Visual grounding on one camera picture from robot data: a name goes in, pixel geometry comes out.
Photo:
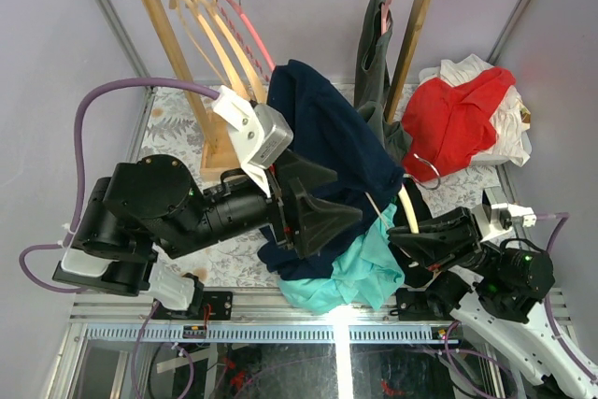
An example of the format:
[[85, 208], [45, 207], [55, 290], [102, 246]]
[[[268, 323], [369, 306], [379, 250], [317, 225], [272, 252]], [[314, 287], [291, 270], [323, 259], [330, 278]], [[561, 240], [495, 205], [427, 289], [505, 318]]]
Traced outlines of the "cream plastic hanger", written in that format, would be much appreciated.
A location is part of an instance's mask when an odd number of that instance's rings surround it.
[[[435, 191], [438, 190], [441, 186], [441, 176], [440, 173], [438, 171], [438, 169], [428, 160], [420, 157], [417, 153], [413, 154], [414, 158], [419, 161], [422, 164], [427, 165], [435, 174], [435, 181], [436, 184], [433, 187], [428, 187], [426, 186], [423, 182], [417, 180], [413, 175], [411, 174], [406, 174], [407, 178], [412, 178], [414, 180], [414, 182], [423, 187], [425, 190], [427, 191]], [[368, 199], [371, 207], [376, 211], [378, 218], [382, 221], [382, 223], [385, 225], [386, 229], [389, 230], [390, 229], [390, 225], [385, 221], [385, 219], [383, 218], [382, 212], [379, 209], [379, 207], [377, 206], [377, 204], [375, 203], [373, 197], [371, 196], [371, 194], [369, 192], [365, 193], [366, 198]], [[418, 224], [418, 220], [417, 220], [417, 216], [415, 213], [415, 209], [413, 207], [412, 201], [409, 197], [409, 194], [406, 190], [406, 187], [402, 187], [401, 190], [397, 193], [397, 197], [403, 207], [403, 211], [406, 214], [406, 221], [407, 221], [407, 225], [408, 228], [410, 230], [410, 232], [412, 234], [417, 235], [420, 230], [419, 230], [419, 224]]]

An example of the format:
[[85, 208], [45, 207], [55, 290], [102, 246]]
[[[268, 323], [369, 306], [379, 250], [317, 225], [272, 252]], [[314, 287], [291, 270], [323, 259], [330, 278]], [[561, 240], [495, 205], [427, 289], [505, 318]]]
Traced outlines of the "navy blue t-shirt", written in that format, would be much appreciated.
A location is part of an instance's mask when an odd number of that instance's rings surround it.
[[270, 79], [267, 105], [291, 126], [290, 149], [337, 173], [337, 181], [311, 193], [320, 199], [356, 207], [362, 219], [328, 242], [319, 253], [300, 259], [278, 247], [268, 227], [257, 252], [267, 270], [286, 281], [329, 278], [333, 261], [378, 219], [403, 184], [404, 168], [395, 162], [365, 120], [333, 84], [308, 64], [290, 60]]

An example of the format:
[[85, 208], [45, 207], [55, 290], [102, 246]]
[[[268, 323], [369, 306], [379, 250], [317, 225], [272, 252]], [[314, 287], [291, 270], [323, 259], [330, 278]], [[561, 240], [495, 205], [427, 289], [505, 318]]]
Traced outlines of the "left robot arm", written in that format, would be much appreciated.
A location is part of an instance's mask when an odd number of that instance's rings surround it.
[[178, 158], [159, 154], [120, 163], [97, 180], [53, 280], [119, 296], [148, 295], [174, 320], [203, 320], [214, 307], [204, 284], [179, 275], [177, 259], [248, 231], [269, 227], [276, 244], [305, 259], [361, 220], [356, 207], [317, 198], [309, 188], [337, 174], [286, 150], [259, 185], [242, 169], [201, 190]]

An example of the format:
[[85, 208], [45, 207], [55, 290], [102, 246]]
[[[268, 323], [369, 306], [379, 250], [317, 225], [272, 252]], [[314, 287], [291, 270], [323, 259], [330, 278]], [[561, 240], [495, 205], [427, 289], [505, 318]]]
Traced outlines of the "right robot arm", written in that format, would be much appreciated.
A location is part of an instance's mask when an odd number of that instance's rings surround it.
[[547, 398], [594, 398], [597, 365], [555, 321], [549, 248], [510, 238], [514, 223], [535, 225], [529, 207], [457, 207], [436, 218], [398, 210], [389, 231], [404, 262], [429, 274], [425, 310], [475, 330]]

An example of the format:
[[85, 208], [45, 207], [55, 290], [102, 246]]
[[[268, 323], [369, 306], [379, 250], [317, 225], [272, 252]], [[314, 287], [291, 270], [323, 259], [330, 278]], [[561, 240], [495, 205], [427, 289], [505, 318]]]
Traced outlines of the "black t-shirt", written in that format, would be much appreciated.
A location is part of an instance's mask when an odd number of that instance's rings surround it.
[[[405, 178], [403, 187], [405, 188], [411, 204], [413, 206], [417, 221], [427, 221], [432, 218], [430, 208], [423, 200], [420, 189], [411, 178]], [[394, 226], [407, 226], [407, 218], [404, 208], [400, 201], [397, 201], [397, 210], [393, 216]], [[402, 268], [405, 275], [405, 285], [410, 288], [422, 288], [433, 279], [434, 274], [426, 268], [417, 265], [412, 266], [413, 260], [408, 258], [406, 254], [393, 243], [389, 244], [392, 254]]]

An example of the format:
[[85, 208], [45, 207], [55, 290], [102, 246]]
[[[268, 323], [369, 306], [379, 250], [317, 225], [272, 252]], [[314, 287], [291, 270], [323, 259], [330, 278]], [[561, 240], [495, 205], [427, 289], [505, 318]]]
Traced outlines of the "teal t-shirt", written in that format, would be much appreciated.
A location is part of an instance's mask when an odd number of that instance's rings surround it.
[[286, 300], [318, 315], [352, 303], [380, 309], [406, 280], [387, 235], [396, 211], [396, 205], [389, 204], [367, 232], [333, 261], [329, 278], [281, 279], [278, 287]]

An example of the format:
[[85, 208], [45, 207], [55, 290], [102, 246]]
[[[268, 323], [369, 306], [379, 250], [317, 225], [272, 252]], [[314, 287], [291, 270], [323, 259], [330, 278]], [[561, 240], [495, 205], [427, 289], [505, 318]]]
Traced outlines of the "red t-shirt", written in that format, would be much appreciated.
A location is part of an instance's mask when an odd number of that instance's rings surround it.
[[412, 137], [403, 159], [406, 172], [420, 182], [467, 167], [473, 156], [497, 140], [491, 116], [515, 84], [500, 67], [451, 86], [439, 77], [422, 83], [407, 103], [402, 124]]

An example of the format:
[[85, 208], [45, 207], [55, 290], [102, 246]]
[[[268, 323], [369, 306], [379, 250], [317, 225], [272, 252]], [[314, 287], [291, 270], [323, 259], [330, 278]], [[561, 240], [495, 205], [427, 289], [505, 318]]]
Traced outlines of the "light wooden hanger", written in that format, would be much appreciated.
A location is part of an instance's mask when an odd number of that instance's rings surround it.
[[218, 0], [212, 0], [205, 4], [205, 9], [208, 12], [210, 19], [216, 24], [221, 34], [228, 42], [229, 47], [235, 54], [236, 59], [240, 63], [245, 76], [249, 82], [253, 99], [258, 103], [265, 103], [267, 93], [263, 85], [261, 77], [255, 70], [253, 61], [248, 56], [247, 52], [242, 48], [241, 42], [234, 34], [234, 27], [223, 21]]
[[205, 9], [211, 1], [169, 0], [169, 8], [176, 12], [185, 34], [218, 81], [243, 98], [255, 101], [240, 63]]

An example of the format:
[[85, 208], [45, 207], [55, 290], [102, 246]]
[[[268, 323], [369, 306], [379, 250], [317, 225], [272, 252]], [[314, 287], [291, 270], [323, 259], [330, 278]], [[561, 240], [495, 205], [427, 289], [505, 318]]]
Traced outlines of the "pink twisted-bar hanger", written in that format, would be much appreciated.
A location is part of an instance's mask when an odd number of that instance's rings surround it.
[[242, 0], [217, 0], [217, 7], [237, 44], [266, 83], [276, 64], [258, 31], [242, 7]]

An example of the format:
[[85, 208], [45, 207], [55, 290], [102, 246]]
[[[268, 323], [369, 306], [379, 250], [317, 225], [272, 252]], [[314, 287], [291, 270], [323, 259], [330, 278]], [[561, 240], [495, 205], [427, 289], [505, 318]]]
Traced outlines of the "grey t-shirt on hanger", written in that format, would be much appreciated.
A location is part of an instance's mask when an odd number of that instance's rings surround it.
[[384, 116], [391, 87], [386, 57], [393, 27], [391, 13], [386, 18], [382, 15], [386, 1], [369, 0], [364, 14], [355, 66], [353, 104], [391, 158], [400, 163], [410, 150], [412, 137], [402, 123], [387, 123]]

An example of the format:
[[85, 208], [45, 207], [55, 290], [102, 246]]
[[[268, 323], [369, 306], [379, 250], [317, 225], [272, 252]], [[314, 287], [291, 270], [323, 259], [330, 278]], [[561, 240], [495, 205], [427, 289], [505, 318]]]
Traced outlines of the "light wooden hanger left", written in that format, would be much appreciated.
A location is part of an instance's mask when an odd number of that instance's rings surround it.
[[240, 63], [205, 9], [211, 1], [169, 0], [169, 8], [176, 12], [185, 34], [218, 81], [243, 98], [255, 101]]

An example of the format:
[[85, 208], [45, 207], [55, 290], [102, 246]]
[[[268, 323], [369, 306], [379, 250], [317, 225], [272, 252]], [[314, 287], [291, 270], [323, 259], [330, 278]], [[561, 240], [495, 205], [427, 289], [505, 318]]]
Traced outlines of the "white garment pile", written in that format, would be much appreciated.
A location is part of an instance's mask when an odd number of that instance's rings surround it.
[[[419, 73], [419, 82], [423, 84], [432, 78], [440, 78], [451, 87], [472, 81], [483, 71], [493, 68], [475, 54], [470, 54], [458, 63], [443, 59], [440, 65], [424, 68]], [[531, 127], [531, 111], [521, 99], [515, 86], [505, 93], [499, 107], [490, 118], [496, 132], [495, 144], [472, 157], [471, 165], [500, 165], [511, 162], [517, 166], [525, 165], [530, 159], [532, 145], [527, 132]]]

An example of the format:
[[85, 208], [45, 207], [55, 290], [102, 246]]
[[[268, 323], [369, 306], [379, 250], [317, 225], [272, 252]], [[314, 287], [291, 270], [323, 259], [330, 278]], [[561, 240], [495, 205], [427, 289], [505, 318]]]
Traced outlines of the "floral table mat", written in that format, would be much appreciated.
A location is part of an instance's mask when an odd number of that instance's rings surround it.
[[[200, 188], [213, 184], [199, 173], [204, 137], [183, 92], [156, 88], [141, 134], [135, 161], [152, 154], [173, 155], [191, 170]], [[483, 191], [492, 187], [506, 188], [501, 165], [471, 166], [443, 177], [439, 186], [432, 182], [429, 189], [415, 186], [434, 218], [455, 207], [480, 204]], [[162, 249], [158, 252], [176, 273], [192, 273], [208, 287], [276, 288], [278, 275], [269, 272], [257, 255], [264, 243], [261, 232], [254, 231], [176, 260], [168, 258]]]

